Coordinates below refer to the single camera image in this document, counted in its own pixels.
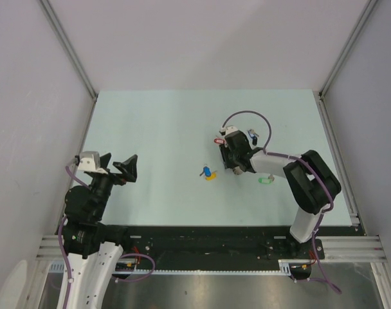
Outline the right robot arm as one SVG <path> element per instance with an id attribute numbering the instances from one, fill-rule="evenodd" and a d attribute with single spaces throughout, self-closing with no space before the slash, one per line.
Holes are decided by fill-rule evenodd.
<path id="1" fill-rule="evenodd" d="M 341 193 L 337 177 L 314 150 L 293 156 L 252 147 L 246 134 L 234 126 L 221 128 L 220 134 L 219 149 L 226 169 L 235 174 L 263 173 L 287 180 L 298 210 L 286 250 L 291 257 L 302 258 L 324 214 L 333 210 L 334 199 Z"/>

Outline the yellow tag key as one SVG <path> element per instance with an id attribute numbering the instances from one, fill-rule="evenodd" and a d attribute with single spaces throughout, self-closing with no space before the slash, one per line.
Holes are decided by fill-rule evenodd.
<path id="1" fill-rule="evenodd" d="M 211 172 L 209 176 L 204 176 L 205 180 L 210 181 L 217 178 L 217 172 Z"/>

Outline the red tag key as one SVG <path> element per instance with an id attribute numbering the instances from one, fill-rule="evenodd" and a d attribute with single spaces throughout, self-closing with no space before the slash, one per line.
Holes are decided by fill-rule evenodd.
<path id="1" fill-rule="evenodd" d="M 222 144 L 225 144 L 225 140 L 223 140 L 221 138 L 215 138 L 214 143 L 218 144 L 218 145 L 222 145 Z"/>

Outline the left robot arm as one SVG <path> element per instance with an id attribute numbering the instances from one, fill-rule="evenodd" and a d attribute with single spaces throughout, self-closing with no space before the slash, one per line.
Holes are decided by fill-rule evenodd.
<path id="1" fill-rule="evenodd" d="M 64 216 L 58 241 L 64 260 L 64 275 L 58 308 L 101 308 L 105 291 L 119 258 L 132 249 L 128 228 L 102 223 L 107 202 L 115 186 L 137 180 L 137 155 L 113 162 L 111 154 L 82 152 L 66 165 L 77 183 L 64 198 Z"/>

